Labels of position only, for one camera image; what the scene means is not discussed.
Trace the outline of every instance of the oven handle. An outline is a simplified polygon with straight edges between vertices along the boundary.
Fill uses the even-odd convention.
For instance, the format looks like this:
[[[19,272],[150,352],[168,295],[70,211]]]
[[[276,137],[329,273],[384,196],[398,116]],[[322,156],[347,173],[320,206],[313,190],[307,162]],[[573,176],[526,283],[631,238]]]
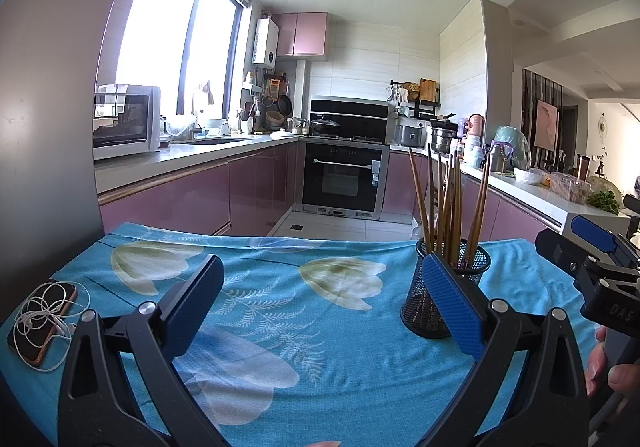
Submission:
[[[320,163],[322,165],[340,165],[342,167],[355,167],[357,169],[371,169],[371,164],[369,165],[353,165],[351,163],[338,163],[338,162],[323,162],[316,158],[314,158],[314,163]]]

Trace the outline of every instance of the mesh pen holder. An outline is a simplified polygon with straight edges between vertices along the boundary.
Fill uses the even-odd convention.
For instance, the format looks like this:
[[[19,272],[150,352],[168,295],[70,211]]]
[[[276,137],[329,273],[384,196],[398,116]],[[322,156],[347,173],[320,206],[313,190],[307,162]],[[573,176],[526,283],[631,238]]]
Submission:
[[[465,255],[465,249],[466,239],[462,239],[460,243],[460,262],[462,262],[462,258]],[[400,308],[400,318],[407,328],[416,335],[420,335],[420,337],[444,339],[449,337],[451,333],[422,282],[422,260],[427,255],[424,238],[418,240],[415,244],[415,250],[418,252],[418,261],[415,265],[411,288],[409,288],[406,300]],[[454,268],[453,271],[478,284],[482,274],[490,265],[491,258],[489,254],[482,247],[478,247],[471,268]]]

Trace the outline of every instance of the human hand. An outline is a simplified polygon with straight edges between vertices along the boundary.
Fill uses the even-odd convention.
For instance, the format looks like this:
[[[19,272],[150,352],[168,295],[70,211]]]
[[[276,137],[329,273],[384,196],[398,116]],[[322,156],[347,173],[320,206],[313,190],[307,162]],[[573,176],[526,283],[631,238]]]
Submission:
[[[599,387],[598,379],[607,366],[607,357],[604,353],[606,336],[607,329],[604,326],[596,329],[598,343],[589,354],[587,369],[584,372],[588,396],[591,396]],[[615,392],[629,397],[640,386],[640,366],[634,364],[613,366],[607,373],[607,382]]]

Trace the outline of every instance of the smartphone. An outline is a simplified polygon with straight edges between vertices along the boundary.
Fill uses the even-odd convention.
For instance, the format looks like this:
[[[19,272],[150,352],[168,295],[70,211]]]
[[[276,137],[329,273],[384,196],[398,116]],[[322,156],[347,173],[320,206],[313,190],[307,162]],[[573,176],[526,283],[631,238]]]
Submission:
[[[53,315],[66,315],[72,305],[69,301],[75,301],[78,296],[78,288],[71,283],[60,283],[55,286],[40,286],[31,297],[38,296],[44,297],[45,303],[49,306],[54,304],[56,301],[66,299],[67,302],[65,302],[58,311],[52,312]],[[41,309],[41,305],[36,302],[30,302],[25,309],[27,311],[39,310]],[[36,321],[34,324],[39,325],[41,323],[42,321]],[[31,364],[31,366],[40,367],[44,362],[47,351],[49,350],[49,345],[53,342],[52,340],[46,343],[46,340],[51,335],[60,334],[60,331],[58,331],[51,321],[47,321],[44,326],[39,329],[28,330],[26,332],[27,335],[22,335],[20,332],[24,332],[25,330],[28,330],[25,324],[18,321],[16,324],[15,340],[14,327],[12,326],[9,330],[9,334],[6,336],[7,344],[14,351],[20,351],[24,360]],[[37,348],[27,340],[27,337],[29,337],[33,344],[46,344],[44,347]]]

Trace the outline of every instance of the blue tablecloth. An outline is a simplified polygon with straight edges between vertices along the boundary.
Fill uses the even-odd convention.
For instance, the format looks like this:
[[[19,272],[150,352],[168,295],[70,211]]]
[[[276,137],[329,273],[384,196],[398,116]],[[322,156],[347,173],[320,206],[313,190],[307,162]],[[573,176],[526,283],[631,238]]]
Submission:
[[[516,239],[484,244],[492,258],[481,289],[517,311],[570,316],[586,359],[593,324],[579,312],[572,280]],[[210,237],[124,224],[55,274],[91,292],[102,316],[159,300],[207,253],[225,284],[188,353],[174,365],[207,416],[234,446],[410,447],[428,430],[472,366],[454,341],[412,334],[399,318],[415,269],[414,242],[353,243],[263,237]],[[79,302],[86,299],[80,290]],[[10,331],[13,316],[0,329]],[[0,370],[20,404],[56,443],[62,368],[26,367],[4,339]],[[44,367],[60,356],[62,344]],[[507,406],[522,365],[508,378],[483,428]],[[127,372],[150,424],[164,429],[132,358]]]

